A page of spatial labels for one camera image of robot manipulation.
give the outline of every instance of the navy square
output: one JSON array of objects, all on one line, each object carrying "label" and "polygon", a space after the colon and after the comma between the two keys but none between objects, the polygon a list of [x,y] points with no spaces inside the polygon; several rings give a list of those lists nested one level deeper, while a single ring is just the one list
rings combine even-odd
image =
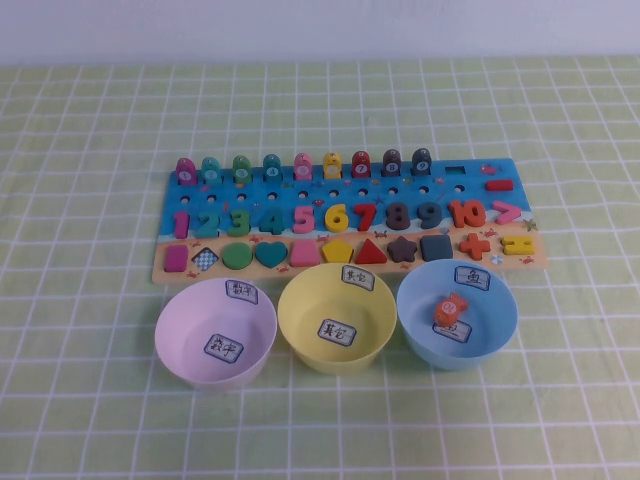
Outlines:
[{"label": "navy square", "polygon": [[449,235],[425,235],[420,239],[420,250],[425,262],[453,258],[453,247]]}]

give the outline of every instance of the pink bowl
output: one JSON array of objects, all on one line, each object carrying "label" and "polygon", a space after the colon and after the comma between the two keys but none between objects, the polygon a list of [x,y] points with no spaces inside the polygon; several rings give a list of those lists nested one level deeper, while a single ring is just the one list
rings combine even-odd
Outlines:
[{"label": "pink bowl", "polygon": [[156,350],[173,374],[219,393],[241,388],[260,373],[277,329],[275,308],[262,290],[214,278],[171,299],[156,324]]}]

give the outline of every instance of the teal heart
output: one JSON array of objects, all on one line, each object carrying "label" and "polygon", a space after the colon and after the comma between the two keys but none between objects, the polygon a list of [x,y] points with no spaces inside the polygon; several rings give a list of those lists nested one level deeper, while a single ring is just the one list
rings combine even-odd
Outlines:
[{"label": "teal heart", "polygon": [[256,258],[267,268],[279,265],[288,253],[287,246],[282,242],[260,242],[256,245]]}]

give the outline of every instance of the blue bowl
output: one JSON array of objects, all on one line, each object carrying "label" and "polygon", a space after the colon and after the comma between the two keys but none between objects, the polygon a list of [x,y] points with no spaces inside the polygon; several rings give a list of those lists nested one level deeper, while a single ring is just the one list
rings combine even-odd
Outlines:
[{"label": "blue bowl", "polygon": [[[467,310],[449,328],[434,323],[436,306],[454,292]],[[436,260],[409,273],[398,289],[398,317],[411,349],[431,365],[464,370],[503,348],[518,326],[509,287],[488,270],[460,260]]]}]

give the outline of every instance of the yellow bowl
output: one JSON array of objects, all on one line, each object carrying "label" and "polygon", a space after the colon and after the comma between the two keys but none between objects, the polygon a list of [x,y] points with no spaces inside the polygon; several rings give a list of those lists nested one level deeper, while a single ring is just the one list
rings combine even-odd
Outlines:
[{"label": "yellow bowl", "polygon": [[309,367],[344,375],[368,366],[391,338],[396,302],[373,273],[325,263],[298,274],[278,302],[284,338]]}]

